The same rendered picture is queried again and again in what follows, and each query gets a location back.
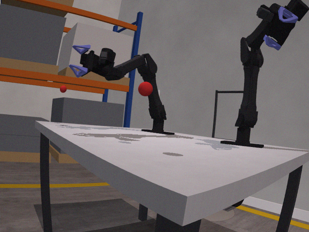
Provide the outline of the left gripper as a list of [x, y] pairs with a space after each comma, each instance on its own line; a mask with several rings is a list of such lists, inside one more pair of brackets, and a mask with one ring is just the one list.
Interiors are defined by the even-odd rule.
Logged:
[[297, 20], [298, 17], [296, 15], [294, 15], [285, 7], [281, 6], [272, 22], [272, 27], [268, 32], [268, 35], [276, 39], [277, 42], [265, 35], [263, 40], [265, 41], [266, 45], [273, 47], [276, 50], [280, 50]]

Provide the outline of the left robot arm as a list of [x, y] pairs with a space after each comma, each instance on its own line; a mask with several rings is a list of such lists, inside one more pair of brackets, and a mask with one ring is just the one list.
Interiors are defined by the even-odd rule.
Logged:
[[[250, 131], [251, 128], [254, 128], [258, 116], [258, 111], [256, 111], [257, 79], [259, 68], [262, 67], [264, 62], [260, 46], [264, 42], [264, 36], [269, 36], [268, 32], [280, 7], [276, 3], [273, 3], [270, 7], [261, 5], [257, 10], [257, 16], [262, 19], [261, 23], [247, 38], [242, 37], [240, 40], [240, 59], [244, 66], [245, 80], [242, 104], [235, 123], [235, 126], [239, 128], [235, 142], [224, 140], [220, 142], [221, 144], [264, 147], [263, 144], [250, 143]], [[300, 21], [309, 10], [309, 7], [301, 0], [291, 0], [285, 8], [298, 17], [297, 21]], [[251, 48], [251, 51], [248, 47]]]

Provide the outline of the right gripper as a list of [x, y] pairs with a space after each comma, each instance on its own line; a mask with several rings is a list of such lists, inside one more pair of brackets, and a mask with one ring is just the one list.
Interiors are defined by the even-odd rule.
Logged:
[[[90, 53], [85, 54], [90, 49], [90, 46], [91, 45], [72, 46], [79, 54], [81, 54], [80, 64], [83, 65], [83, 67], [72, 64], [69, 65], [69, 67], [72, 69], [77, 78], [80, 76], [82, 77], [88, 74], [89, 72], [93, 72], [92, 69], [93, 69], [94, 51], [91, 50]], [[77, 71], [75, 68], [78, 69], [79, 71]]]

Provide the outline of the red sphere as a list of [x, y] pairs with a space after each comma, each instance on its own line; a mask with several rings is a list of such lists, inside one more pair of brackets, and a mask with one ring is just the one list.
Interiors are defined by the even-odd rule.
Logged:
[[142, 82], [138, 87], [138, 91], [142, 96], [149, 96], [153, 91], [153, 87], [149, 82]]
[[66, 88], [66, 86], [64, 86], [64, 85], [60, 87], [60, 91], [61, 91], [62, 93], [66, 92], [66, 90], [67, 90], [67, 88]]

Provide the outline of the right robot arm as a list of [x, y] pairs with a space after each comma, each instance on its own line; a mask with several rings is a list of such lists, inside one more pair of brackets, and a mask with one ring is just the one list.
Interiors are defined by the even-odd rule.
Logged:
[[148, 53], [142, 54], [141, 56], [135, 55], [134, 58], [120, 65], [114, 66], [115, 56], [116, 53], [113, 52], [113, 50], [102, 48], [100, 56], [94, 54], [92, 71], [110, 81], [119, 80], [128, 72], [137, 68], [144, 82], [149, 82], [153, 87], [152, 93], [148, 96], [149, 113], [153, 119], [153, 128], [152, 130], [142, 129], [141, 131], [174, 135], [175, 133], [164, 132], [163, 130], [164, 120], [166, 120], [166, 112], [159, 97], [155, 74], [157, 73], [157, 65], [152, 57]]

